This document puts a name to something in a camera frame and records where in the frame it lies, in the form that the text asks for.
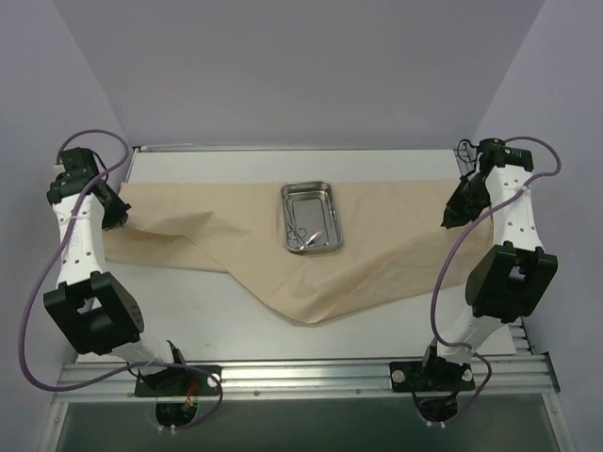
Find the purple cable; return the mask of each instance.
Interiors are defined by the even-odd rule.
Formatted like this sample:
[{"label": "purple cable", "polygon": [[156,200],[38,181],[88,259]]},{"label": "purple cable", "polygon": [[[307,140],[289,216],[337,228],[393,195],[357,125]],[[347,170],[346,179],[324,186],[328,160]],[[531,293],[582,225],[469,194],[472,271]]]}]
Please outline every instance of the purple cable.
[{"label": "purple cable", "polygon": [[75,226],[75,217],[74,216],[76,216],[77,213],[79,212],[79,209],[82,206],[82,203],[84,202],[84,198],[88,195],[88,192],[92,189],[92,187],[99,180],[101,180],[103,177],[108,175],[110,172],[116,170],[121,165],[123,165],[127,161],[128,157],[130,156],[130,147],[128,146],[128,143],[125,141],[125,139],[123,139],[119,135],[114,134],[113,132],[110,132],[110,131],[104,130],[104,129],[87,129],[87,130],[82,130],[80,132],[77,132],[76,134],[71,135],[70,137],[68,137],[65,140],[65,142],[63,142],[63,144],[60,146],[58,153],[57,153],[57,164],[60,164],[60,153],[62,153],[65,150],[65,148],[69,145],[69,143],[71,143],[77,137],[80,137],[82,135],[87,135],[87,134],[103,134],[103,135],[109,135],[110,137],[116,138],[123,145],[124,154],[123,154],[123,157],[115,165],[105,169],[104,171],[102,171],[99,174],[97,174],[96,176],[94,176],[86,184],[84,189],[81,191],[80,195],[77,198],[77,201],[75,202],[75,206],[73,207],[73,210],[72,210],[73,217],[70,219],[69,224],[67,225],[67,230],[65,231],[65,235],[64,235],[63,239],[61,240],[60,245],[58,246],[57,250],[53,253],[52,257],[50,258],[50,260],[48,261],[46,266],[43,268],[40,276],[34,283],[34,287],[31,291],[31,293],[29,294],[29,297],[27,298],[27,302],[25,303],[23,316],[21,318],[21,324],[19,326],[19,345],[18,345],[19,366],[21,367],[21,371],[23,372],[23,375],[25,376],[27,381],[29,381],[32,385],[36,386],[37,388],[42,389],[43,391],[51,392],[51,393],[64,393],[67,391],[73,391],[76,389],[85,388],[94,383],[98,383],[99,381],[103,381],[105,379],[113,377],[114,375],[117,375],[126,370],[129,370],[129,369],[132,369],[135,367],[143,367],[143,366],[150,365],[150,364],[153,366],[183,368],[183,369],[188,369],[193,372],[200,373],[204,376],[204,378],[211,378],[213,381],[216,382],[217,388],[219,391],[219,399],[209,412],[207,412],[203,416],[200,416],[198,419],[195,419],[190,424],[181,426],[177,429],[190,428],[190,427],[196,426],[196,425],[202,423],[202,421],[205,420],[207,417],[212,415],[218,409],[218,407],[220,406],[222,399],[223,399],[223,391],[222,391],[220,381],[218,379],[216,379],[211,373],[209,373],[205,370],[198,369],[196,367],[188,366],[185,364],[176,364],[176,363],[131,363],[128,365],[124,365],[123,367],[114,369],[110,372],[107,372],[106,374],[101,375],[100,377],[96,377],[96,378],[90,379],[88,381],[83,381],[81,383],[76,383],[71,386],[51,386],[51,385],[42,383],[41,381],[36,379],[36,377],[34,377],[34,375],[29,370],[29,367],[27,366],[27,361],[25,358],[25,336],[27,333],[27,322],[29,321],[29,317],[31,315],[31,309],[36,300],[36,296],[40,292],[41,285],[44,283],[44,280],[50,273],[50,270],[52,269],[55,262],[60,258],[61,253],[65,250],[65,248],[69,244],[69,240],[71,239],[71,236],[73,233],[73,227]]},{"label": "purple cable", "polygon": [[[532,175],[526,181],[526,183],[524,183],[524,187],[530,186],[531,183],[533,183],[537,179],[540,179],[541,177],[552,177],[552,176],[556,176],[557,174],[559,174],[559,171],[561,171],[561,169],[562,169],[562,161],[559,158],[559,155],[557,154],[557,152],[549,144],[545,143],[541,139],[534,138],[534,137],[512,137],[512,138],[509,138],[509,139],[505,140],[505,143],[510,143],[511,141],[517,141],[517,140],[520,140],[520,139],[527,140],[527,141],[533,141],[533,142],[538,143],[541,146],[544,146],[545,148],[547,148],[550,151],[550,153],[553,155],[553,157],[555,158],[555,162],[557,164],[557,167],[553,171],[542,171],[542,172],[538,172],[538,173]],[[517,201],[521,197],[521,195],[523,195],[523,193],[524,193],[523,189],[517,191],[517,193],[515,193],[512,197],[510,197],[510,199],[508,199],[505,202],[502,202],[501,204],[497,205],[496,207],[493,207],[492,209],[488,210],[487,212],[484,212],[483,214],[481,214],[478,217],[478,219],[476,219],[475,221],[473,221],[463,231],[463,233],[459,236],[459,238],[456,240],[456,242],[454,242],[454,244],[452,245],[452,248],[450,248],[450,251],[448,252],[448,256],[446,256],[446,259],[444,260],[444,264],[442,264],[442,268],[440,269],[440,273],[437,276],[437,280],[435,281],[435,287],[433,288],[433,293],[432,293],[432,305],[431,305],[431,309],[430,309],[430,321],[431,321],[431,324],[432,324],[432,333],[433,333],[433,336],[435,337],[435,339],[437,340],[437,342],[439,342],[440,344],[442,344],[442,345],[444,345],[446,347],[465,347],[465,348],[468,348],[469,350],[471,350],[473,352],[473,355],[476,358],[478,358],[480,361],[482,361],[485,364],[485,366],[487,368],[486,377],[485,377],[485,379],[483,379],[483,382],[481,383],[481,385],[478,387],[478,389],[476,389],[475,393],[473,394],[473,396],[471,396],[471,398],[469,399],[469,401],[454,416],[452,416],[450,419],[448,419],[448,422],[450,422],[452,420],[455,420],[455,419],[458,419],[458,417],[461,414],[463,414],[464,412],[466,412],[467,409],[469,407],[471,407],[471,405],[473,405],[475,403],[475,401],[480,396],[480,393],[483,391],[483,388],[485,388],[486,384],[488,384],[488,381],[490,381],[490,378],[492,377],[492,365],[488,362],[488,360],[486,360],[485,357],[483,357],[482,355],[480,355],[480,353],[478,353],[477,351],[473,350],[473,348],[468,343],[466,343],[466,342],[449,342],[449,341],[447,341],[446,339],[444,339],[442,337],[442,335],[440,334],[440,332],[437,329],[437,325],[435,324],[435,308],[437,306],[437,297],[438,297],[438,295],[440,293],[440,290],[442,289],[442,282],[444,281],[444,277],[446,276],[446,272],[448,271],[448,268],[450,267],[450,263],[452,262],[452,258],[454,257],[454,255],[456,254],[456,252],[459,250],[459,248],[463,244],[464,240],[485,219],[491,217],[494,213],[498,212],[499,210],[504,209],[509,204]]]}]

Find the purple hose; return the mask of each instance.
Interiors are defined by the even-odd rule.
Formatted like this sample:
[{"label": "purple hose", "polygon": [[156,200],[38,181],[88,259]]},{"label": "purple hose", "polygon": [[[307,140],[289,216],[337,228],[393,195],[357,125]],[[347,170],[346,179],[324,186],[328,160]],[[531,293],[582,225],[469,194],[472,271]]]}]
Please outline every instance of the purple hose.
[{"label": "purple hose", "polygon": [[[526,183],[524,183],[525,187],[530,186],[531,183],[533,183],[537,179],[540,179],[541,177],[552,177],[552,176],[556,176],[557,174],[559,174],[559,171],[561,171],[561,169],[562,169],[562,161],[559,158],[559,155],[557,154],[557,152],[550,145],[548,145],[541,139],[534,138],[534,137],[512,137],[512,138],[505,140],[505,143],[510,143],[511,141],[517,141],[520,139],[533,141],[533,142],[538,143],[538,144],[544,146],[545,148],[547,148],[550,151],[550,153],[553,155],[553,157],[555,158],[555,162],[557,164],[557,167],[553,171],[543,171],[543,172],[538,172],[538,173],[532,175],[526,181]],[[481,214],[478,217],[478,219],[473,221],[463,231],[463,233],[459,236],[459,238],[456,240],[456,242],[454,242],[454,244],[452,245],[452,248],[450,248],[450,251],[448,252],[448,256],[446,256],[446,259],[444,260],[444,264],[442,264],[442,268],[440,269],[440,273],[437,276],[437,280],[435,280],[435,287],[433,288],[433,293],[432,293],[432,305],[431,305],[431,309],[430,309],[430,321],[432,324],[433,336],[435,337],[437,342],[439,342],[440,344],[442,344],[446,347],[468,348],[469,350],[471,350],[473,352],[473,355],[476,358],[478,358],[480,361],[482,361],[486,365],[486,368],[487,368],[486,377],[485,377],[485,379],[483,379],[483,382],[481,383],[481,385],[476,389],[475,393],[473,394],[473,396],[471,396],[469,401],[454,416],[452,416],[448,420],[448,422],[457,419],[462,413],[466,412],[466,410],[475,403],[477,398],[480,396],[480,393],[483,391],[483,388],[485,388],[486,384],[488,384],[488,381],[490,381],[490,378],[492,377],[492,365],[488,362],[488,360],[486,360],[482,355],[480,355],[480,353],[473,350],[472,347],[468,343],[466,343],[466,342],[449,342],[442,337],[442,335],[438,331],[437,326],[435,324],[435,308],[437,306],[437,297],[440,293],[440,290],[442,289],[442,282],[444,280],[444,277],[446,276],[446,272],[448,271],[448,268],[450,267],[452,258],[454,257],[456,252],[459,250],[459,248],[463,244],[464,240],[485,219],[491,217],[495,212],[498,212],[499,210],[504,209],[509,204],[517,201],[521,197],[521,195],[523,195],[523,193],[524,193],[524,190],[517,191],[517,193],[515,193],[512,197],[510,197],[510,199],[508,199],[505,202],[502,202],[501,204],[497,205],[496,207],[493,207],[492,209],[488,210],[487,212],[484,212],[483,214]]]},{"label": "purple hose", "polygon": [[[29,381],[32,385],[36,386],[39,389],[42,389],[43,391],[48,391],[51,393],[64,393],[67,391],[73,391],[76,389],[85,388],[87,386],[90,386],[91,384],[98,383],[99,381],[103,381],[104,379],[113,377],[114,375],[117,375],[128,369],[132,369],[135,367],[142,367],[142,366],[151,364],[151,363],[131,363],[131,364],[119,367],[117,369],[114,369],[110,372],[107,372],[106,374],[101,375],[100,377],[96,377],[96,378],[90,379],[88,381],[83,381],[81,383],[73,384],[71,386],[51,386],[51,385],[42,383],[41,381],[36,379],[36,377],[34,377],[34,375],[29,370],[29,367],[27,366],[27,361],[25,358],[25,336],[27,333],[27,322],[29,321],[29,316],[31,315],[31,309],[36,300],[36,296],[40,292],[41,285],[43,284],[44,280],[50,273],[50,270],[52,269],[55,262],[60,258],[60,255],[63,252],[63,250],[65,250],[65,248],[69,244],[69,240],[71,239],[71,236],[73,233],[73,227],[75,226],[74,216],[76,216],[77,213],[79,212],[79,209],[82,206],[82,202],[84,202],[84,198],[88,195],[88,192],[92,189],[92,187],[99,180],[101,180],[103,177],[108,175],[110,172],[116,170],[121,165],[123,165],[127,161],[128,157],[130,156],[130,147],[128,146],[128,143],[125,141],[125,139],[123,139],[119,135],[114,134],[113,132],[110,132],[108,130],[103,130],[103,129],[88,129],[88,130],[82,130],[81,132],[77,132],[76,134],[71,135],[70,137],[68,137],[65,140],[65,142],[61,145],[61,147],[58,150],[57,163],[60,164],[60,153],[62,153],[65,150],[65,148],[69,145],[69,143],[71,143],[75,138],[80,137],[82,135],[87,135],[87,134],[103,134],[103,135],[109,135],[110,137],[116,138],[123,145],[123,149],[124,149],[123,156],[115,165],[105,169],[104,171],[102,171],[99,174],[97,174],[96,176],[94,176],[86,184],[84,189],[81,191],[80,195],[77,198],[77,201],[75,202],[75,206],[73,207],[73,210],[72,210],[73,217],[69,220],[69,224],[67,225],[67,230],[65,231],[65,235],[64,235],[63,239],[61,240],[60,245],[58,246],[57,250],[53,253],[53,255],[51,256],[51,258],[48,261],[48,263],[46,264],[46,266],[43,268],[40,276],[38,277],[38,279],[36,280],[36,282],[34,284],[34,287],[31,291],[31,293],[29,294],[29,297],[27,298],[27,302],[25,303],[25,307],[24,307],[24,311],[23,311],[23,316],[21,317],[21,324],[19,326],[18,355],[19,355],[19,366],[21,367],[21,371],[23,372],[23,375],[25,376],[27,381]],[[190,427],[200,424],[203,420],[205,420],[207,417],[209,417],[211,414],[213,414],[220,406],[220,404],[222,402],[222,398],[223,398],[222,387],[221,387],[220,381],[217,380],[209,372],[204,371],[202,369],[198,369],[196,367],[187,366],[184,364],[175,364],[175,363],[152,363],[152,364],[154,366],[161,365],[164,367],[188,369],[192,372],[202,374],[204,376],[204,378],[211,378],[217,384],[220,396],[219,396],[219,399],[216,402],[216,404],[212,407],[212,409],[209,412],[205,413],[203,416],[200,416],[198,419],[195,419],[190,424],[181,426],[179,428],[190,428]]]}]

